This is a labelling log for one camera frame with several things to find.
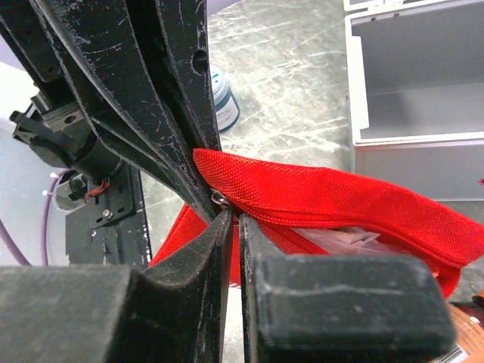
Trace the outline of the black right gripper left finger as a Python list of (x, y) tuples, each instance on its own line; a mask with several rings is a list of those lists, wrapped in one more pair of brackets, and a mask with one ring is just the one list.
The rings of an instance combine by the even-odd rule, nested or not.
[(220, 362), (231, 213), (158, 265), (3, 267), (3, 362)]

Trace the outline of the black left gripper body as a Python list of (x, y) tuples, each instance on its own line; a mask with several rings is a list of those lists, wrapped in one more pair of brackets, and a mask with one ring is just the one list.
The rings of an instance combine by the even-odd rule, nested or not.
[(76, 172), (86, 182), (74, 193), (83, 200), (97, 197), (114, 185), (125, 163), (109, 151), (88, 124), (69, 86), (53, 85), (21, 71), (15, 84), (28, 92), (26, 108), (13, 110), (13, 139), (28, 146), (43, 163)]

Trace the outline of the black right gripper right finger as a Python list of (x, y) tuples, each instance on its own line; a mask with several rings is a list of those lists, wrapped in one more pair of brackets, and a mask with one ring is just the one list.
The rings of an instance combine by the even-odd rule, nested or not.
[(429, 362), (456, 332), (430, 270), (411, 256), (289, 255), (239, 220), (247, 362)]

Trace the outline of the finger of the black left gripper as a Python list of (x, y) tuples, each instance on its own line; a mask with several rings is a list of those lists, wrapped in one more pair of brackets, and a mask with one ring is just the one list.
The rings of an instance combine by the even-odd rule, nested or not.
[(3, 1), (1, 35), (33, 79), (65, 82), (102, 144), (216, 217), (194, 164), (156, 1)]
[(191, 148), (219, 150), (219, 130), (209, 74), (205, 1), (156, 1), (169, 67), (186, 113)]

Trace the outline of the printed clear plastic packet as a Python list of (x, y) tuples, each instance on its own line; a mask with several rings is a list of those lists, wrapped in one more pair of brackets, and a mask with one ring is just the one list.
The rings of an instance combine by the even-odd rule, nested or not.
[(357, 227), (337, 229), (294, 228), (298, 235), (332, 255), (408, 254), (408, 251), (380, 241), (380, 234)]

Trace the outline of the red first aid pouch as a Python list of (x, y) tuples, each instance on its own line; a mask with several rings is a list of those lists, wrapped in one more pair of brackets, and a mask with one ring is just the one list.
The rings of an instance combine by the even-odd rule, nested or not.
[(361, 227), (416, 256), (451, 296), (463, 267), (483, 255), (483, 226), (386, 181), (337, 169), (272, 163), (196, 149), (201, 175), (237, 211), (255, 218), (285, 253), (320, 254), (297, 228)]

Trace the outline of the brown medicine bottle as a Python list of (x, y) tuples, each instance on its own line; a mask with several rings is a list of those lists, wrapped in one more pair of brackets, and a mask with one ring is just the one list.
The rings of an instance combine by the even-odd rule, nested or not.
[(449, 310), (457, 340), (449, 352), (434, 362), (483, 363), (483, 292), (468, 302), (450, 302)]

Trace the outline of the grey metal case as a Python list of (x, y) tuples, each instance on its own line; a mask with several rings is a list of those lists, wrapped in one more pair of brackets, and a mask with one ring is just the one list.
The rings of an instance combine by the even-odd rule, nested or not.
[(483, 3), (346, 1), (352, 171), (483, 199)]

